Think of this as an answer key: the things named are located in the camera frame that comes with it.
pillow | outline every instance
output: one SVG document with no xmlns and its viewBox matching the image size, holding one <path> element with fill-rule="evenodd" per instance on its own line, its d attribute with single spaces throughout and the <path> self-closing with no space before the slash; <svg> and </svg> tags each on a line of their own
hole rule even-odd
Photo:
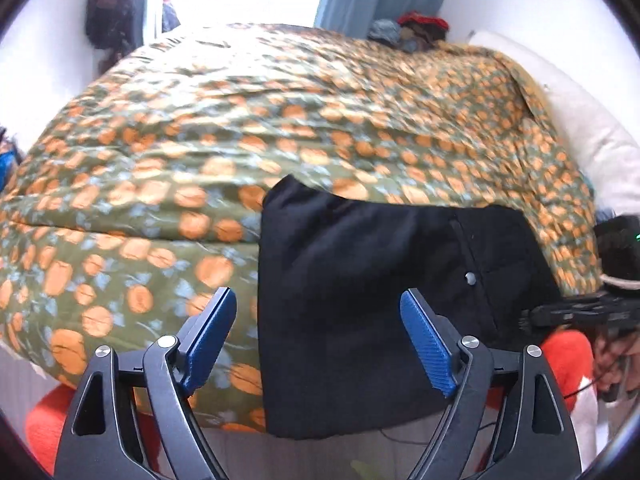
<svg viewBox="0 0 640 480">
<path fill-rule="evenodd" d="M 547 60 L 499 34 L 476 32 L 469 43 L 519 63 L 543 89 L 543 104 L 565 145 L 596 192 L 596 206 L 640 214 L 640 146 L 613 115 Z"/>
</svg>

black pants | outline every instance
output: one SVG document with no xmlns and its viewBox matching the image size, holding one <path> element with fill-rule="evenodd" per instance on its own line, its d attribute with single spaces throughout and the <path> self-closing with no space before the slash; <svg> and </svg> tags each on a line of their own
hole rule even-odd
<svg viewBox="0 0 640 480">
<path fill-rule="evenodd" d="M 258 283 L 267 431 L 322 438 L 444 406 L 399 317 L 414 286 L 462 335 L 532 342 L 522 310 L 560 298 L 524 216 L 347 200 L 284 178 L 262 212 Z"/>
</svg>

olive green fabric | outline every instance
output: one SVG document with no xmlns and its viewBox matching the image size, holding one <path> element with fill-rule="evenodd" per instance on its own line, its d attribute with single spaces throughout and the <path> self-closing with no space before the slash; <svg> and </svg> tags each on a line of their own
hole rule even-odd
<svg viewBox="0 0 640 480">
<path fill-rule="evenodd" d="M 231 286 L 238 318 L 191 403 L 204 426 L 263 430 L 260 210 L 289 173 L 356 200 L 519 209 L 565 294 L 599 285 L 590 191 L 513 61 L 237 25 L 136 51 L 44 131 L 2 196 L 4 338 L 74 384 L 97 346 L 143 348 Z"/>
</svg>

pile of clothes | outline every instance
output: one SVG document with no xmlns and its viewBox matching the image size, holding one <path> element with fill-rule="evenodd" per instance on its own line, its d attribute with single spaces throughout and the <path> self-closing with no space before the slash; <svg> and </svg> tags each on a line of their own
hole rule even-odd
<svg viewBox="0 0 640 480">
<path fill-rule="evenodd" d="M 100 74 L 143 45 L 145 2 L 87 0 L 84 32 L 94 48 L 106 51 L 106 57 L 98 64 Z M 171 0 L 162 0 L 162 33 L 179 25 Z"/>
<path fill-rule="evenodd" d="M 415 10 L 397 20 L 376 20 L 367 37 L 396 50 L 409 54 L 431 50 L 436 41 L 447 39 L 449 23 L 442 18 L 423 16 Z"/>
</svg>

bedsheet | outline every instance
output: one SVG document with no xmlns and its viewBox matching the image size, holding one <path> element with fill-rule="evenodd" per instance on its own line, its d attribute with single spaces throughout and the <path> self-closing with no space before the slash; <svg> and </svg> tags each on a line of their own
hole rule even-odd
<svg viewBox="0 0 640 480">
<path fill-rule="evenodd" d="M 3 338 L 75 384 L 97 346 L 149 345 L 231 286 L 238 318 L 190 403 L 205 427 L 263 431 L 260 209 L 287 174 L 356 200 L 519 209 L 564 294 L 599 286 L 590 190 L 509 58 L 235 25 L 137 50 L 43 132 L 1 197 Z"/>
</svg>

